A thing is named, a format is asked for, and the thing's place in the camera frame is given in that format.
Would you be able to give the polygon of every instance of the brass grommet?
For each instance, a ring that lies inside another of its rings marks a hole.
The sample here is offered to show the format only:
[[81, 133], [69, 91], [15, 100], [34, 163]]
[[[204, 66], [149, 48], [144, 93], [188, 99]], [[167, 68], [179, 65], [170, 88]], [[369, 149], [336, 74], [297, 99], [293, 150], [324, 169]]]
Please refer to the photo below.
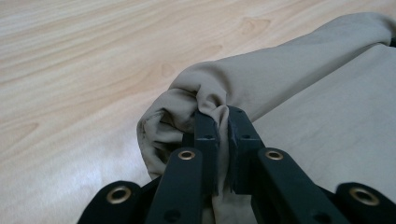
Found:
[[283, 159], [282, 153], [273, 150], [265, 152], [265, 156], [274, 161], [280, 161]]
[[131, 197], [132, 192], [125, 186], [115, 187], [107, 194], [107, 201], [112, 204], [123, 203]]
[[370, 191], [368, 191], [366, 189], [351, 188], [349, 190], [349, 194], [352, 195], [352, 197], [360, 203], [364, 203], [364, 204], [370, 205], [370, 206], [379, 205], [379, 199], [374, 194], [372, 194]]
[[195, 153], [193, 153], [192, 151], [185, 150], [179, 152], [178, 157], [181, 158], [183, 161], [189, 161], [195, 157]]

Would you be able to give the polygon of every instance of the wooden floor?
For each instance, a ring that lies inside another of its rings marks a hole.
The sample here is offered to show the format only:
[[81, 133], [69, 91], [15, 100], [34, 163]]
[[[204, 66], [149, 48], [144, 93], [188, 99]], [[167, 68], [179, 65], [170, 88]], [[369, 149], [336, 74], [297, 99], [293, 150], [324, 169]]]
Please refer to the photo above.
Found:
[[149, 181], [139, 118], [189, 65], [269, 48], [396, 1], [0, 1], [0, 223], [76, 223]]

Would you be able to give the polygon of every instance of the beige fabric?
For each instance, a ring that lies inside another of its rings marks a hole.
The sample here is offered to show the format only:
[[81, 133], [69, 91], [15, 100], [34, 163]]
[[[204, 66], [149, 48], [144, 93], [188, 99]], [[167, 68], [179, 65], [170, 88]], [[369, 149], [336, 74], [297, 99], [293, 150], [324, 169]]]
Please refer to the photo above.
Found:
[[[225, 184], [226, 105], [245, 110], [268, 147], [289, 152], [315, 183], [372, 186], [396, 201], [396, 22], [374, 13], [348, 15], [272, 49], [182, 72], [140, 120], [137, 133], [152, 177], [192, 132], [199, 110], [219, 125], [217, 223], [255, 223], [249, 197]], [[209, 223], [211, 212], [205, 213]]]

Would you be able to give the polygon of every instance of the beige cloth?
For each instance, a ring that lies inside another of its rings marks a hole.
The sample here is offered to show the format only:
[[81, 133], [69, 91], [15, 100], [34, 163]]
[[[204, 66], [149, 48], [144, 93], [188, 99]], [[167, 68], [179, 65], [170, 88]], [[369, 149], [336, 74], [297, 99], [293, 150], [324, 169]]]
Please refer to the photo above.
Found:
[[[198, 108], [219, 125], [216, 223], [255, 223], [249, 197], [225, 183], [226, 105], [247, 112], [263, 142], [283, 149], [312, 180], [334, 191], [361, 182], [396, 202], [396, 22], [374, 13], [347, 15], [272, 49], [183, 71], [138, 123], [143, 159], [152, 177], [192, 133]], [[205, 212], [204, 223], [212, 214]]]

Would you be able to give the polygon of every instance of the fabric fold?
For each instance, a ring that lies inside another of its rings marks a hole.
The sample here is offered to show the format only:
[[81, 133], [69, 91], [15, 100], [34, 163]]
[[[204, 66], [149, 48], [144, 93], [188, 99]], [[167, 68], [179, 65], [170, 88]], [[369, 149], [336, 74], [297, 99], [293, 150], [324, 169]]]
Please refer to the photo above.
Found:
[[138, 123], [138, 143], [150, 176], [154, 178], [163, 173], [170, 153], [180, 147], [182, 134], [193, 132], [193, 113], [199, 109], [215, 120], [220, 134], [220, 194], [213, 197], [212, 204], [206, 208], [204, 223], [214, 220], [216, 223], [255, 223], [249, 197], [231, 194], [226, 182], [227, 105], [245, 110], [253, 122], [265, 118], [325, 77], [344, 67], [359, 66], [351, 62], [361, 55], [376, 56], [372, 48], [389, 48], [394, 36], [396, 22], [393, 19], [375, 13], [358, 13], [337, 18], [309, 35], [275, 48], [187, 68]]

